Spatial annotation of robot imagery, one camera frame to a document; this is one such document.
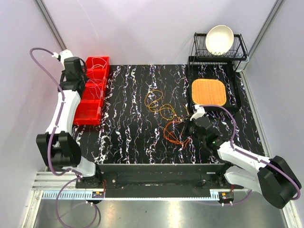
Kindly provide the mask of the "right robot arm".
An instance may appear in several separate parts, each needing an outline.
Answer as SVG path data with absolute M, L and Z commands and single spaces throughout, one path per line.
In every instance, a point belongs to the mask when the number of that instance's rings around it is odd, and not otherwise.
M 182 135 L 199 140 L 205 151 L 225 163 L 224 170 L 215 177 L 220 188 L 229 185 L 248 188 L 278 209 L 300 198 L 302 185 L 282 157 L 268 158 L 236 146 L 216 134 L 206 117 L 187 118 L 181 128 Z

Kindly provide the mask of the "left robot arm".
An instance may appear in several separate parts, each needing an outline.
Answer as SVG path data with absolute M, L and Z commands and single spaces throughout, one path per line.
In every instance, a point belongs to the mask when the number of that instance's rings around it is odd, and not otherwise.
M 54 116 L 44 134 L 36 137 L 43 161 L 54 175 L 74 172 L 92 188 L 103 181 L 96 165 L 84 158 L 78 143 L 72 137 L 72 125 L 76 110 L 88 81 L 84 61 L 79 57 L 66 57 L 58 86 L 58 101 Z

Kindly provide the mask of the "red bin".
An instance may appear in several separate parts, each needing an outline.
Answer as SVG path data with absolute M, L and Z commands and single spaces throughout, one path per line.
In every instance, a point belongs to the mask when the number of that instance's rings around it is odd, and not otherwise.
M 88 69 L 106 69 L 109 57 L 88 57 L 85 63 Z
M 101 84 L 89 84 L 86 85 L 81 100 L 99 100 L 105 96 L 105 85 Z
M 106 69 L 88 69 L 86 76 L 89 78 L 86 85 L 106 83 L 108 71 Z
M 102 99 L 81 101 L 76 109 L 73 124 L 99 125 L 101 121 L 102 107 Z

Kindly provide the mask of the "red bin farthest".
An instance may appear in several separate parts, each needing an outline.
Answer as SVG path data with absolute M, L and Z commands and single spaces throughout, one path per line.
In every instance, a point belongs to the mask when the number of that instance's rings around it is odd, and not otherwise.
M 106 69 L 109 57 L 88 57 L 85 63 L 88 69 Z

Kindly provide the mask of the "orange woven mat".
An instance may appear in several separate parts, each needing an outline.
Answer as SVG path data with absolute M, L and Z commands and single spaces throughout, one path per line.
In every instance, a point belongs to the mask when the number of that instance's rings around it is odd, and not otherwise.
M 223 106 L 227 101 L 225 85 L 216 79 L 196 79 L 191 85 L 191 97 L 196 105 Z

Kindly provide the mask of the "red bin nearest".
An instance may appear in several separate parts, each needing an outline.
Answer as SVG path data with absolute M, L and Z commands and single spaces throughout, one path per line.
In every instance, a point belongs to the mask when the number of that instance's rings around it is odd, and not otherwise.
M 102 107 L 102 99 L 81 101 L 76 109 L 73 124 L 99 125 L 101 121 Z

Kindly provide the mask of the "black dish rack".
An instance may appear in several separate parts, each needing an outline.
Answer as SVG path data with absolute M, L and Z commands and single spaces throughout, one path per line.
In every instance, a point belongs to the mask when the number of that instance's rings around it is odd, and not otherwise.
M 212 41 L 206 33 L 195 33 L 188 63 L 237 62 L 239 65 L 240 62 L 245 61 L 247 57 L 247 47 L 240 34 L 235 34 L 232 38 L 216 38 L 215 41 Z

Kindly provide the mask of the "white cup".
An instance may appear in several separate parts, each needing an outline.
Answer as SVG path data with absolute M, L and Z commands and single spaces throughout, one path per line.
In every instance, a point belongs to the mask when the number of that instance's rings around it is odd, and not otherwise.
M 234 61 L 233 62 L 233 70 L 235 72 L 242 72 L 245 68 L 245 66 L 247 65 L 247 63 L 249 62 L 250 58 L 249 56 L 247 56 L 247 58 L 245 60 L 242 61 Z

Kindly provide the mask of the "white bowl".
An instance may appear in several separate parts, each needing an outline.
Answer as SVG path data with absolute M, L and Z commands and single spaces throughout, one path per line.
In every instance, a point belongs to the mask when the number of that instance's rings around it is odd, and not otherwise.
M 207 51 L 213 55 L 223 55 L 228 52 L 234 43 L 234 33 L 230 27 L 218 25 L 207 34 L 205 44 Z

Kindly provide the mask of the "aluminium frame post right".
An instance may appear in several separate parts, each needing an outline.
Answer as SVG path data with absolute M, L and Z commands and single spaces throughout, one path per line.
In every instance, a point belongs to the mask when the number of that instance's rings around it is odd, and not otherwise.
M 276 0 L 268 14 L 268 16 L 266 17 L 266 20 L 264 21 L 258 35 L 256 36 L 249 52 L 249 60 L 251 60 L 252 56 L 254 55 L 256 49 L 258 48 L 258 46 L 260 45 L 261 41 L 263 40 L 263 38 L 265 37 L 265 35 L 267 34 L 268 30 L 270 29 L 273 21 L 275 20 L 277 14 L 279 13 L 281 7 L 283 6 L 283 4 L 285 3 L 285 0 Z

